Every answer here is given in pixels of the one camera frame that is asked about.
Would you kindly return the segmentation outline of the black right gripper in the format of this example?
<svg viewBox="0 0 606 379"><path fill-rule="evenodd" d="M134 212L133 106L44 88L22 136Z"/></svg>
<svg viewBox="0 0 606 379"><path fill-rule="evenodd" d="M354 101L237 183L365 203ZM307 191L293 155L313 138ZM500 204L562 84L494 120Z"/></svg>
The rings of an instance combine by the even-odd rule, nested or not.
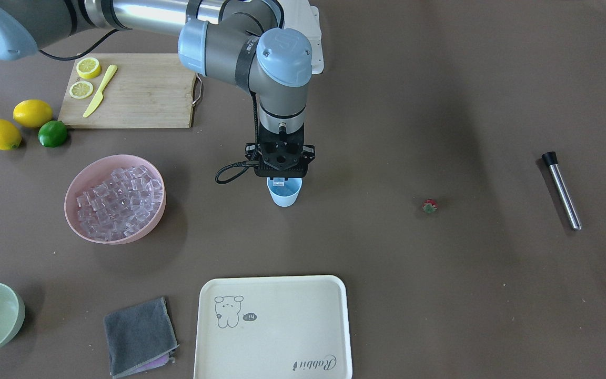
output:
<svg viewBox="0 0 606 379"><path fill-rule="evenodd" d="M254 168L257 177L263 178L302 179L315 157L315 147L305 144L305 127L284 134L260 126L255 143L245 146L249 166Z"/></svg>

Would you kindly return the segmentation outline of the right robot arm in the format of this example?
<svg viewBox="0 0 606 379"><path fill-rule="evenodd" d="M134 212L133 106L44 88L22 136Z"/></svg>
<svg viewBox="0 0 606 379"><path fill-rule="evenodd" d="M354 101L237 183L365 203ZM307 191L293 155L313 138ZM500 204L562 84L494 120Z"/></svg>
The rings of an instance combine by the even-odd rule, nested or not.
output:
<svg viewBox="0 0 606 379"><path fill-rule="evenodd" d="M286 28L280 2L0 1L0 60L42 53L96 28L176 36L184 67L252 98L255 142L234 166L271 179L306 176L315 158L305 144L305 112L318 48Z"/></svg>

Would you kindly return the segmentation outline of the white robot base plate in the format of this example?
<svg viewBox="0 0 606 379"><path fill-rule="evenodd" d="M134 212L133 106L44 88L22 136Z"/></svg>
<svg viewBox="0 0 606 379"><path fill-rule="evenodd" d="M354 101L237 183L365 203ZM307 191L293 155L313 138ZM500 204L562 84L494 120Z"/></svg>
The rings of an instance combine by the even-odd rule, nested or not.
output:
<svg viewBox="0 0 606 379"><path fill-rule="evenodd" d="M325 59L322 47L322 31L320 23L320 10L306 1L310 9L310 16L306 19L306 28L304 34L312 46L312 74L322 74L325 69Z"/></svg>

